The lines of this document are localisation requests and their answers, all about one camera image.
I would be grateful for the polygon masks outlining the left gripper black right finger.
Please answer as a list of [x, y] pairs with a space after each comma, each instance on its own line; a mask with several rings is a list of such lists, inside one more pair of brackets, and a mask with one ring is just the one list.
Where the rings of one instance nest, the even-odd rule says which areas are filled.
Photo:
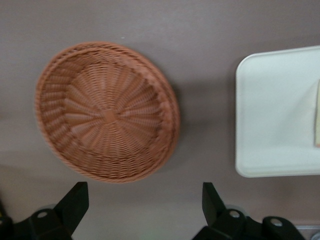
[[207, 222], [194, 240], [303, 240], [287, 219], [267, 216], [257, 222], [240, 210], [227, 208], [211, 182], [202, 185], [202, 211]]

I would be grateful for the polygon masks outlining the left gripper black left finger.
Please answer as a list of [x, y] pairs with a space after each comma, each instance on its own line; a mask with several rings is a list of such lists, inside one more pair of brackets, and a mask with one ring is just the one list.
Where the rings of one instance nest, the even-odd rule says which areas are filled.
[[77, 182], [53, 207], [42, 208], [14, 223], [4, 205], [0, 205], [2, 240], [71, 240], [89, 208], [87, 182]]

